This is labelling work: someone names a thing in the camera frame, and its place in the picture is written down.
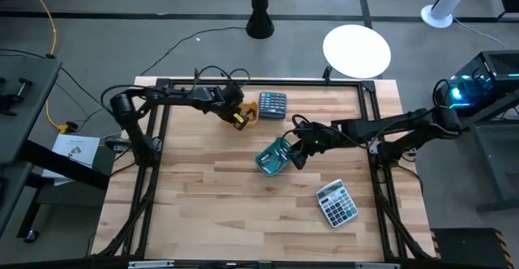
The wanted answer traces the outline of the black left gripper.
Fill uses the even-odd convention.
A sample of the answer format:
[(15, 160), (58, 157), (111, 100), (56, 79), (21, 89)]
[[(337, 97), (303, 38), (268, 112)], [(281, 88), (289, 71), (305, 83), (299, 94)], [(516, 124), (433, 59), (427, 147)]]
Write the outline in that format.
[(221, 119), (234, 119), (233, 127), (242, 130), (249, 117), (241, 114), (240, 104), (243, 102), (244, 94), (236, 83), (227, 83), (223, 88), (205, 87), (210, 101), (202, 108), (203, 113), (215, 113)]

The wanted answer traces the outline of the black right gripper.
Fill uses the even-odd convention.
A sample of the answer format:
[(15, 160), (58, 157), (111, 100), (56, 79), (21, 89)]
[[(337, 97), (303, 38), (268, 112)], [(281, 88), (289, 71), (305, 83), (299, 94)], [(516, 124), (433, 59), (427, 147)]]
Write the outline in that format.
[(318, 122), (299, 122), (293, 133), (298, 141), (292, 146), (282, 144), (282, 151), (291, 159), (297, 170), (302, 170), (307, 162), (307, 155), (324, 153), (334, 148), (339, 142), (339, 130)]

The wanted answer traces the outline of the yellow plastic bin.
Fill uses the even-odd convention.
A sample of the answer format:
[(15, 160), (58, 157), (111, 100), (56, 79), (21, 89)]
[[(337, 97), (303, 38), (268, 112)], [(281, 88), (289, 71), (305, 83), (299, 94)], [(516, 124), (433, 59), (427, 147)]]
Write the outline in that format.
[(242, 117), (247, 120), (247, 127), (253, 127), (259, 119), (259, 105), (256, 101), (243, 102), (239, 105)]

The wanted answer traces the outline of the green plastic bin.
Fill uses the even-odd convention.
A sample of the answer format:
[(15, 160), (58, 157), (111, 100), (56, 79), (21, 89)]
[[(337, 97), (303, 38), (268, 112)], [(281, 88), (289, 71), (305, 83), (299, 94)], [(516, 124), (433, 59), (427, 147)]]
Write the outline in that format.
[[(259, 153), (256, 157), (255, 157), (255, 164), (256, 166), (259, 168), (259, 170), (264, 173), (266, 176), (268, 177), (272, 177), (272, 176), (275, 176), (277, 175), (280, 171), (282, 171), (287, 165), (289, 165), (291, 163), (291, 159), (288, 158), (286, 156), (286, 154), (282, 151), (282, 144), (284, 142), (288, 142), (286, 139), (282, 138), (282, 137), (277, 137), (268, 147), (266, 147), (261, 153)], [(278, 160), (277, 159), (277, 155), (276, 153), (274, 152), (274, 150), (278, 150), (279, 153), (280, 151), (282, 151), (284, 154), (285, 154), (285, 157), (286, 157), (286, 160), (283, 161), (283, 159), (281, 158), (281, 160)], [(269, 162), (269, 161), (272, 161), (274, 164), (272, 165), (272, 167), (270, 168), (267, 168), (270, 172), (272, 172), (270, 175), (267, 175), (264, 171), (263, 171), (263, 164), (264, 162), (260, 162), (260, 159), (267, 155), (267, 154), (271, 154), (271, 156), (269, 157), (269, 159), (265, 162)]]

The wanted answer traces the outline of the dark blue calculator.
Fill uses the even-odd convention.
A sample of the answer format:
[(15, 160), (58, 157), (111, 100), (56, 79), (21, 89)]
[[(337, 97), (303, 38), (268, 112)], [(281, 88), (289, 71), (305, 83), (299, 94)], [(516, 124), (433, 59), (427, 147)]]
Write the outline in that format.
[(261, 92), (259, 94), (259, 117), (267, 119), (285, 119), (287, 96), (279, 92)]

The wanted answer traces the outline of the silver calculator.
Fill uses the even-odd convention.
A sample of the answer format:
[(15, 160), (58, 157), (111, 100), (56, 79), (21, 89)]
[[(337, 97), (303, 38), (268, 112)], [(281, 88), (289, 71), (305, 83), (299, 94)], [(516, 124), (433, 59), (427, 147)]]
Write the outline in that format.
[(358, 216), (358, 208), (341, 179), (323, 186), (315, 196), (332, 228), (340, 228)]

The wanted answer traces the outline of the black pole with base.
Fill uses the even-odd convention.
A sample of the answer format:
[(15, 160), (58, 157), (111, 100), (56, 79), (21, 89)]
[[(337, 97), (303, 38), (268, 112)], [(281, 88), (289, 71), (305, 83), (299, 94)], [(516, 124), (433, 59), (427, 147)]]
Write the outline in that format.
[(274, 33), (274, 25), (268, 14), (268, 0), (251, 0), (251, 16), (246, 25), (248, 36), (263, 40)]

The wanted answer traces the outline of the white round stool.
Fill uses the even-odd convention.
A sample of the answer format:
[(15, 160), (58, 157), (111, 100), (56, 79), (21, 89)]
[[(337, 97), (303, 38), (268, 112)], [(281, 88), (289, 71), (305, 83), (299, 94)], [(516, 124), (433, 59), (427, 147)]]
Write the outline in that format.
[(356, 24), (331, 30), (322, 48), (327, 63), (334, 70), (354, 79), (382, 75), (392, 59), (388, 42), (378, 32)]

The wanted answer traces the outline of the black power adapter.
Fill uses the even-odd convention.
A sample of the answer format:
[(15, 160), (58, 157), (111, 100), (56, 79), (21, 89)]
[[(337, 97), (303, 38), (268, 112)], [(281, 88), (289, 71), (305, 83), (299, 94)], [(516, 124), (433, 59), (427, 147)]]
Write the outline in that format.
[(121, 153), (131, 148), (131, 141), (129, 139), (107, 139), (105, 146), (115, 153)]

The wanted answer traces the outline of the white paper sheet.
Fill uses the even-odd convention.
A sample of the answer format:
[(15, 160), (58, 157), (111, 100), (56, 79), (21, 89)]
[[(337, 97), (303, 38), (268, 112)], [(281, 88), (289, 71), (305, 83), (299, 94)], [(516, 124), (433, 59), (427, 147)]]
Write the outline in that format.
[(59, 134), (52, 151), (91, 169), (101, 139), (90, 136)]

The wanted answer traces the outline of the black support beam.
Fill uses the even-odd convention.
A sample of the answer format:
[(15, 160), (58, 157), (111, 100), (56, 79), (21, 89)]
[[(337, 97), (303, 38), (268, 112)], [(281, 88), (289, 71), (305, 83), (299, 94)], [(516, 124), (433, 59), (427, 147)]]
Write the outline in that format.
[(109, 185), (109, 177), (107, 175), (73, 161), (66, 156), (52, 152), (48, 148), (30, 140), (26, 140), (21, 146), (17, 160), (48, 169), (71, 180), (82, 182), (100, 190), (106, 190)]

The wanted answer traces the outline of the grey computer stand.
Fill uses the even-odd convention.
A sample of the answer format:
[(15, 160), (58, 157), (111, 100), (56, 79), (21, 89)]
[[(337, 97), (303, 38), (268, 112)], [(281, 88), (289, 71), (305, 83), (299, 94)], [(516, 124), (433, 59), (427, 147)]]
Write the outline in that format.
[(475, 147), (482, 156), (483, 171), (491, 183), (495, 200), (479, 204), (479, 213), (519, 208), (519, 117), (497, 120), (519, 105), (519, 91), (511, 92), (465, 120)]

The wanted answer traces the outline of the black computer tower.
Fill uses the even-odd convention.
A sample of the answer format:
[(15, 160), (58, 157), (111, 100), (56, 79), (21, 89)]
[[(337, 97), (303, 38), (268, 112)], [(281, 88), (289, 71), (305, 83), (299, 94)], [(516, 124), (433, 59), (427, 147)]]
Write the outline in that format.
[(482, 51), (455, 75), (440, 81), (432, 98), (434, 105), (468, 117), (518, 88), (519, 49)]

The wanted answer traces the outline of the grey side table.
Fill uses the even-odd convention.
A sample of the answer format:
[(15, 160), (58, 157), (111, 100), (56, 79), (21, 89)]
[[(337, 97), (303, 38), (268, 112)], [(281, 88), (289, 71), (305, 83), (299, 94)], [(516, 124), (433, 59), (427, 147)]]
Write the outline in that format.
[(22, 194), (33, 164), (17, 160), (43, 105), (58, 77), (62, 63), (54, 59), (0, 56), (0, 95), (16, 94), (19, 78), (33, 81), (22, 92), (24, 100), (11, 111), (16, 116), (0, 114), (0, 237)]

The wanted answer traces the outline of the black clamp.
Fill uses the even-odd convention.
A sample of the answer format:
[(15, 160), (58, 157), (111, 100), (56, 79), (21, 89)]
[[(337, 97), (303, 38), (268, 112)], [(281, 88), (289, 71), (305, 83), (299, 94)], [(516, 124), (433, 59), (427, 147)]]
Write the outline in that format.
[(33, 85), (33, 81), (25, 78), (19, 78), (19, 82), (22, 86), (16, 94), (0, 95), (0, 114), (9, 117), (16, 116), (16, 113), (11, 111), (11, 108), (15, 104), (21, 103), (24, 100), (22, 92), (26, 87), (31, 87)]

